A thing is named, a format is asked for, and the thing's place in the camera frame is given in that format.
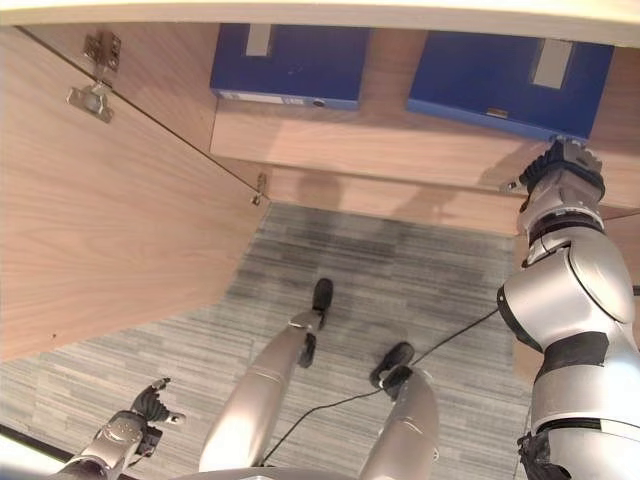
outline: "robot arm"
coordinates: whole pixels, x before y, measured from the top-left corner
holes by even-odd
[[[498,291],[498,307],[518,340],[544,353],[531,432],[518,442],[530,480],[640,472],[633,289],[597,209],[600,168],[588,150],[556,140],[519,178],[529,255]]]
[[[115,480],[129,466],[134,455],[150,457],[162,431],[149,422],[184,423],[184,415],[173,413],[159,400],[169,378],[161,378],[144,389],[130,410],[116,413],[96,433],[82,452],[69,460],[52,477],[59,480]]]

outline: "black cable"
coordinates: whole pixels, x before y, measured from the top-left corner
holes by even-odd
[[[278,447],[280,445],[282,445],[282,442],[284,442],[287,437],[289,435],[291,435],[291,433],[296,429],[296,427],[298,425],[300,425],[300,423],[302,423],[302,421],[307,418],[309,415],[311,415],[313,412],[317,412],[318,410],[323,410],[325,408],[331,408],[331,407],[337,407],[338,405],[342,405],[343,403],[347,403],[347,402],[351,402],[353,400],[358,400],[359,398],[366,398],[366,397],[370,397],[372,395],[375,395],[376,393],[381,392],[382,389],[378,388],[377,390],[374,390],[373,392],[369,392],[369,393],[361,393],[359,395],[354,395],[353,397],[349,397],[349,398],[345,398],[344,400],[340,400],[338,402],[334,402],[334,403],[327,403],[326,405],[319,405],[317,407],[313,407],[310,410],[307,410],[304,415],[302,415],[298,420],[296,420],[296,423],[294,423],[291,428],[289,428],[289,430],[287,430],[287,433],[285,433],[282,438],[280,440],[278,440],[278,443],[275,444],[275,446],[269,450],[269,453],[267,453],[264,457],[264,459],[262,460],[262,466],[264,466],[264,464],[266,463],[267,460],[269,460],[269,457],[271,457],[271,455],[273,455],[275,453],[275,451],[278,449]]]
[[[442,345],[444,345],[445,343],[449,343],[451,340],[453,340],[454,338],[456,338],[459,335],[462,335],[464,332],[466,332],[467,330],[472,329],[473,327],[475,327],[476,325],[481,324],[482,322],[484,322],[485,320],[487,320],[489,317],[491,317],[494,313],[496,313],[498,311],[498,307],[496,307],[495,310],[492,310],[491,313],[487,313],[484,317],[479,318],[478,320],[476,320],[475,322],[470,323],[469,325],[467,325],[466,327],[464,327],[462,330],[458,330],[456,333],[454,333],[453,335],[449,335],[447,338],[445,338],[444,340],[438,342],[435,344],[435,346],[431,347],[429,350],[427,350],[426,352],[424,352],[422,355],[420,355],[416,360],[414,360],[413,362],[411,362],[411,366],[416,365],[417,363],[420,363],[422,360],[424,360],[424,358],[427,355],[432,354],[435,350],[437,350],[438,348],[440,348]]]
[[[424,352],[422,355],[420,355],[418,357],[417,360],[414,360],[411,365],[415,365],[418,362],[421,362],[422,360],[424,360],[424,358],[427,355],[430,355],[431,353],[433,353],[435,350],[437,350],[438,348],[440,348],[441,346],[443,346],[445,343],[450,342],[451,340],[453,340],[454,338],[456,338],[459,335],[462,335],[464,332],[466,332],[467,330],[475,327],[476,325],[479,325],[480,323],[484,322],[485,320],[487,320],[489,317],[491,317],[494,313],[496,313],[498,311],[498,309],[496,308],[495,310],[491,311],[491,313],[488,313],[487,315],[485,315],[484,317],[470,323],[469,325],[467,325],[466,327],[464,327],[461,330],[458,330],[456,333],[454,333],[453,335],[448,336],[447,338],[445,338],[444,340],[438,342],[435,346],[431,347],[429,350],[427,350],[426,352]],[[291,427],[289,428],[289,430],[287,430],[287,432],[282,436],[282,438],[280,438],[280,440],[278,440],[278,443],[275,444],[275,446],[269,450],[269,453],[267,453],[265,455],[265,457],[262,459],[262,462],[260,463],[260,466],[264,467],[265,463],[267,462],[267,460],[269,460],[269,458],[276,452],[276,450],[278,450],[278,448],[280,447],[280,445],[282,445],[282,443],[289,437],[289,435],[291,435],[293,433],[293,431],[298,427],[298,425],[300,425],[302,423],[302,421],[307,418],[309,415],[311,415],[314,412],[317,412],[318,410],[324,410],[326,408],[333,408],[333,407],[337,407],[338,405],[342,405],[348,402],[352,402],[353,400],[358,400],[360,398],[367,398],[367,397],[371,397],[377,393],[380,393],[382,391],[381,388],[378,388],[377,390],[374,390],[372,392],[368,392],[368,393],[361,393],[359,395],[354,395],[352,397],[349,398],[345,398],[343,400],[334,402],[334,403],[327,403],[325,405],[318,405],[317,407],[313,407],[310,410],[307,410],[298,420],[296,420],[296,422],[291,425]]]

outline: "cabinet hinge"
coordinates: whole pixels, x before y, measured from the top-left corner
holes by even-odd
[[[260,173],[258,174],[258,184],[256,186],[258,193],[256,193],[253,198],[251,199],[251,203],[253,203],[255,206],[260,205],[260,202],[262,202],[262,197],[265,196],[265,193],[267,191],[267,174],[266,173]]]
[[[109,31],[99,32],[96,36],[87,35],[84,55],[93,60],[96,81],[84,88],[71,87],[67,95],[67,103],[105,123],[109,123],[114,115],[109,108],[107,94],[111,92],[120,66],[121,45],[120,38]]]

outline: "wooden panel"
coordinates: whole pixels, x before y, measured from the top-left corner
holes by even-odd
[[[235,173],[266,173],[267,195],[276,202],[388,217],[428,225],[516,233],[524,198],[409,182],[218,159]]]
[[[640,46],[635,0],[3,0],[3,24],[253,22],[421,28]]]
[[[134,23],[35,25],[29,31],[93,74],[84,38],[108,29],[122,40],[114,90],[201,149],[209,150],[216,97],[209,90],[218,25]]]
[[[217,301],[268,202],[128,104],[65,103],[88,79],[0,31],[2,357]]]
[[[622,252],[627,269],[634,285],[640,285],[640,214],[628,217],[616,218],[605,222],[607,235]],[[520,263],[522,254],[526,252],[526,242],[522,237],[516,241],[514,263]],[[635,297],[636,321],[633,324],[633,335],[636,345],[640,348],[640,297]],[[542,365],[542,354],[514,340],[513,342],[513,371],[525,380],[532,383]]]
[[[405,110],[426,33],[372,34],[358,112],[221,100],[221,157],[412,182],[496,190],[547,144]],[[640,206],[640,50],[616,49],[590,146],[605,202]]]

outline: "robot leg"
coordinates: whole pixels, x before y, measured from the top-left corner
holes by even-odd
[[[333,284],[321,279],[313,307],[297,315],[258,355],[213,424],[200,456],[200,472],[260,464],[278,420],[296,364],[313,361],[315,335],[331,304]]]

